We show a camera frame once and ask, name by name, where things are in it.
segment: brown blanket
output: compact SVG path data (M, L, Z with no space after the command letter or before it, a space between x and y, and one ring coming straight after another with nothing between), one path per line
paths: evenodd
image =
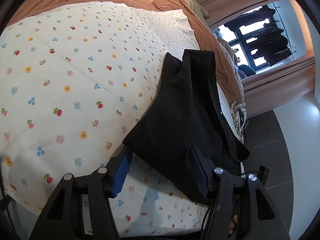
M14 14L9 25L18 22L25 17L38 15L62 5L89 1L112 1L114 3L125 3L130 7L142 8L151 11L182 9L183 13L188 17L191 28L195 32L195 37L200 49L215 52L217 81L225 94L228 103L231 104L236 101L238 104L243 102L243 96L241 95L237 84L233 66L230 66L217 39L196 17L184 0L26 0Z

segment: orange flower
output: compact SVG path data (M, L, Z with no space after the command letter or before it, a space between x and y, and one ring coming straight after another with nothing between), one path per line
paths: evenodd
M8 167L11 167L11 166L12 166L13 163L12 163L12 160L11 160L10 157L6 157L6 158L5 158L5 161L6 161Z
M24 70L26 73L29 73L31 71L32 67L26 67L26 69Z
M71 91L71 88L70 88L70 86L64 86L64 90L65 90L65 92L69 92L69 91Z
M88 137L87 132L81 131L80 138L81 139L86 139L87 137Z

